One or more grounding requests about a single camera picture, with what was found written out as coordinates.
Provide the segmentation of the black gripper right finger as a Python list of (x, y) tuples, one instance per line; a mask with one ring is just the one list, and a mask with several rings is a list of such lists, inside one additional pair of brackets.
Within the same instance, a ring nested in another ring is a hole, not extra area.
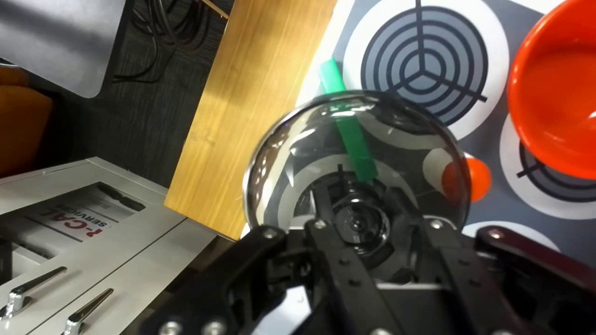
[(397, 216), (400, 335), (596, 335), (594, 270), (512, 229), (465, 239), (443, 218)]

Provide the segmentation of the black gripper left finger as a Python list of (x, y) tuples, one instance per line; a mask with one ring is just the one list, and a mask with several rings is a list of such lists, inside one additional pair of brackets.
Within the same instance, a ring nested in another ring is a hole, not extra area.
[(182, 285), (138, 335), (249, 335), (292, 289), (309, 313), (294, 335), (397, 335), (374, 281), (391, 252), (391, 203), (370, 187), (318, 192), (298, 229), (259, 226)]

